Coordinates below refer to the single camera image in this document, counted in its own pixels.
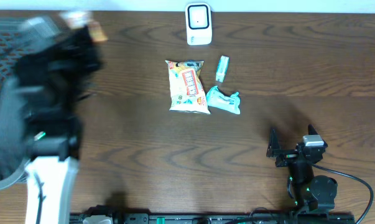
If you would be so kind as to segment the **yellow wet wipes pack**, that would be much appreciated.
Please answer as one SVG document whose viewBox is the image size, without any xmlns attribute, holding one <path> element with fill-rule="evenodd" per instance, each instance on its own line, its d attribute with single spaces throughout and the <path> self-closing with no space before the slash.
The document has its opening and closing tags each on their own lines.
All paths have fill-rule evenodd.
<svg viewBox="0 0 375 224">
<path fill-rule="evenodd" d="M 169 71 L 170 111 L 210 114 L 200 81 L 203 60 L 165 61 Z"/>
</svg>

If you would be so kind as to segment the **mint green wipes pack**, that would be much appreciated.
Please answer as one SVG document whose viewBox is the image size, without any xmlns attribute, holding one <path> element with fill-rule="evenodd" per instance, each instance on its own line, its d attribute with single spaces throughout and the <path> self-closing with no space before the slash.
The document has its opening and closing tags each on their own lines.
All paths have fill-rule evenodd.
<svg viewBox="0 0 375 224">
<path fill-rule="evenodd" d="M 233 114 L 241 114 L 241 110 L 239 108 L 241 103 L 239 92 L 226 96 L 217 86 L 213 86 L 206 94 L 206 100 L 208 106 L 225 110 Z"/>
</svg>

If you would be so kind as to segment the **green white small pack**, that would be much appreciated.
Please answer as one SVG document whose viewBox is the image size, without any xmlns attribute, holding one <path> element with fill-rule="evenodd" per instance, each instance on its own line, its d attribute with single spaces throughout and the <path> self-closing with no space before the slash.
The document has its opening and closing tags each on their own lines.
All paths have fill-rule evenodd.
<svg viewBox="0 0 375 224">
<path fill-rule="evenodd" d="M 228 69 L 228 64 L 229 64 L 229 57 L 222 55 L 219 60 L 217 69 L 216 69 L 215 80 L 217 82 L 220 82 L 220 83 L 224 82 L 227 69 Z"/>
</svg>

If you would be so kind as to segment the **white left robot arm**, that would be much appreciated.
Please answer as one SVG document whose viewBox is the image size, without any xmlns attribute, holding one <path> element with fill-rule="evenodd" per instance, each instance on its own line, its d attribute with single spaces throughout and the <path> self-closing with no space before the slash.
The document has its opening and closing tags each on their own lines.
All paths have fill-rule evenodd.
<svg viewBox="0 0 375 224">
<path fill-rule="evenodd" d="M 28 163 L 26 223 L 68 223 L 83 126 L 75 105 L 101 68 L 88 27 L 16 64 Z"/>
</svg>

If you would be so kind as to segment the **orange Kleenex tissue pack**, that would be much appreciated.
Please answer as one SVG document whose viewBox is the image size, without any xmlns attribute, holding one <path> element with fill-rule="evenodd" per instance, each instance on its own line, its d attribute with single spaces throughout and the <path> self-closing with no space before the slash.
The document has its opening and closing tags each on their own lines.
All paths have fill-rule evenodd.
<svg viewBox="0 0 375 224">
<path fill-rule="evenodd" d="M 91 20 L 86 25 L 93 42 L 106 42 L 108 40 L 99 22 Z"/>
</svg>

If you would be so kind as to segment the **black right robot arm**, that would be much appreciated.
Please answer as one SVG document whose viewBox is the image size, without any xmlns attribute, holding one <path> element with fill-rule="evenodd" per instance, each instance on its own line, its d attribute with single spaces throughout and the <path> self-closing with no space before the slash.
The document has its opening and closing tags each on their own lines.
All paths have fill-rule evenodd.
<svg viewBox="0 0 375 224">
<path fill-rule="evenodd" d="M 294 149 L 282 149 L 273 129 L 266 156 L 275 159 L 276 167 L 287 167 L 287 192 L 302 213 L 326 213 L 335 207 L 338 184 L 325 175 L 315 176 L 314 165 L 323 159 L 328 144 L 308 125 L 308 134 Z"/>
</svg>

